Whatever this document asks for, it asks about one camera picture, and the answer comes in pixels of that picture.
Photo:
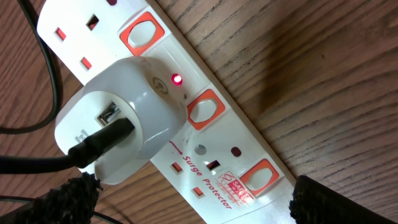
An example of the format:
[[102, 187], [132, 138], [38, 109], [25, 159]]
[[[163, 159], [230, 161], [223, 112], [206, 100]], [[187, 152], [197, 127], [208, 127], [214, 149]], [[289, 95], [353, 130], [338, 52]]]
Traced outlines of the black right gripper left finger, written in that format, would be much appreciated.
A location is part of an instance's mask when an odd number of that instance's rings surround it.
[[85, 172], [25, 207], [1, 216], [1, 223], [90, 224], [102, 190], [100, 180]]

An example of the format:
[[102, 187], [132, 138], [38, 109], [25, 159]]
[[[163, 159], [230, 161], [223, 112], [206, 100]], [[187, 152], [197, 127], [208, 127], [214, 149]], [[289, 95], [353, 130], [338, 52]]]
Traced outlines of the white power strip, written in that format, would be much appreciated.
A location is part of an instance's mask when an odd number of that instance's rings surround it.
[[37, 31], [84, 87], [114, 62], [166, 69], [187, 110], [148, 162], [207, 223], [292, 223], [295, 178], [154, 1], [46, 1]]

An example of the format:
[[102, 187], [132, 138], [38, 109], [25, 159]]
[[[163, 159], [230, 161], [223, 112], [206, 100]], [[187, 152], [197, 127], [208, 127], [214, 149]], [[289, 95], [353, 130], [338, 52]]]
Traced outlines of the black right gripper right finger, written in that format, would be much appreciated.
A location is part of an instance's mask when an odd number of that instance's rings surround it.
[[396, 224], [306, 175], [297, 177], [292, 196], [290, 216], [297, 224]]

